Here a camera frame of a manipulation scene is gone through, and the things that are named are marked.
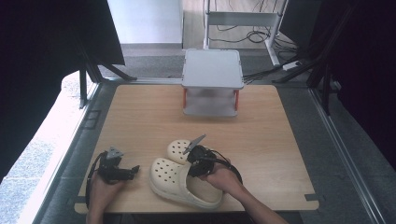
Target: black curtain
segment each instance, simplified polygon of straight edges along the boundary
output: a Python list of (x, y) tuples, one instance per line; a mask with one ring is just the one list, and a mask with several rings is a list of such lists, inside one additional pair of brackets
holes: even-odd
[(330, 64), (339, 99), (396, 169), (395, 11), (391, 1), (359, 1)]
[(0, 180), (53, 106), (81, 50), (124, 64), (106, 0), (1, 1)]

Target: white wall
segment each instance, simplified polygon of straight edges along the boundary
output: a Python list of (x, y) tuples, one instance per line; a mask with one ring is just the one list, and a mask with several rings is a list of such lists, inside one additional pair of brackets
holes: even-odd
[(121, 44), (181, 43), (181, 0), (107, 0)]

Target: white metal frame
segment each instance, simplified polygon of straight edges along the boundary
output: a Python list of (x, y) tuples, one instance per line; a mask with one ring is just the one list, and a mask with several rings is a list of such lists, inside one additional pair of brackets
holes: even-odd
[(279, 60), (273, 49), (273, 44), (279, 30), (286, 4), (287, 0), (283, 2), (281, 9), (277, 13), (222, 12), (210, 11), (210, 0), (207, 0), (205, 5), (204, 49), (209, 49), (209, 25), (270, 26), (271, 35), (264, 42), (273, 65), (280, 66)]

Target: human arm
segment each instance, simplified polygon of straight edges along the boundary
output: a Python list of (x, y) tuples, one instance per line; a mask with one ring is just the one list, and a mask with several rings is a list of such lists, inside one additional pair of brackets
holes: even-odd
[(216, 163), (210, 175), (204, 175), (200, 178), (238, 200), (255, 223), (287, 223), (280, 215), (256, 199), (226, 166)]
[(86, 216), (87, 224), (102, 224), (103, 214), (117, 193), (125, 185), (125, 181), (107, 184), (97, 172), (91, 179), (90, 208)]

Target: wooden table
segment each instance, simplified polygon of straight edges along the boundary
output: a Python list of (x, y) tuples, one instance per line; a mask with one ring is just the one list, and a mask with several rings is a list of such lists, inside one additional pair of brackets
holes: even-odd
[[(166, 148), (177, 139), (194, 139), (206, 133), (202, 144), (232, 160), (244, 185), (260, 201), (277, 211), (314, 210), (318, 201), (274, 86), (248, 85), (240, 91), (238, 116), (203, 118), (183, 114), (183, 88), (179, 85), (119, 86), (99, 136), (92, 161), (115, 147), (124, 153), (120, 168), (140, 165), (107, 212), (202, 212), (165, 200), (149, 187), (149, 167), (166, 158)], [(78, 196), (85, 195), (85, 181)], [(85, 203), (76, 203), (86, 213)], [(218, 211), (243, 211), (230, 195)]]

